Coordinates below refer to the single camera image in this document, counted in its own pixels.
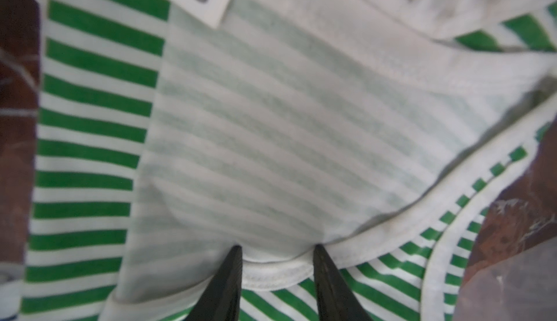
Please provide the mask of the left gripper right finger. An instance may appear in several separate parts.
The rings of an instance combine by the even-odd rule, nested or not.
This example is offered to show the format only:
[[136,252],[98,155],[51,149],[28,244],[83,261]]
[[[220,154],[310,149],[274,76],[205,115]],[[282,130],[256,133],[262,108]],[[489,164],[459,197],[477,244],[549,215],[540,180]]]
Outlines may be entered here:
[[323,245],[314,248],[313,270],[320,321],[373,320],[356,299]]

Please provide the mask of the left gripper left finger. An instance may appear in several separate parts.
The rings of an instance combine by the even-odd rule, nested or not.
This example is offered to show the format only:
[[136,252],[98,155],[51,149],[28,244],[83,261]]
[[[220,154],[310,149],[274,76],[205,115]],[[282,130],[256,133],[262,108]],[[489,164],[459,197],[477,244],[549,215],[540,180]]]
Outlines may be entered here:
[[242,293],[242,247],[234,246],[185,321],[237,321]]

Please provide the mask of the clear vacuum bag blue zip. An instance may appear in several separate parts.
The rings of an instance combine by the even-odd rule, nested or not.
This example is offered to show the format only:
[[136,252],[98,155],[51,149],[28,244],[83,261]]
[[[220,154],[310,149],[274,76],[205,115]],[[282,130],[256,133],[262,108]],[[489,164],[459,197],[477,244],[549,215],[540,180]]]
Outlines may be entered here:
[[458,297],[454,320],[555,320],[556,239],[477,273]]

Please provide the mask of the green white striped garment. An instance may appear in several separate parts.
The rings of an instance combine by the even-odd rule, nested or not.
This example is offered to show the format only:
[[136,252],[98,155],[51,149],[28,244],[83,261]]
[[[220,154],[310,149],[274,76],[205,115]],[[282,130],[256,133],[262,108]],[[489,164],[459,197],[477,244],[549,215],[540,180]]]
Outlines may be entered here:
[[48,0],[19,318],[450,320],[556,115],[556,0]]

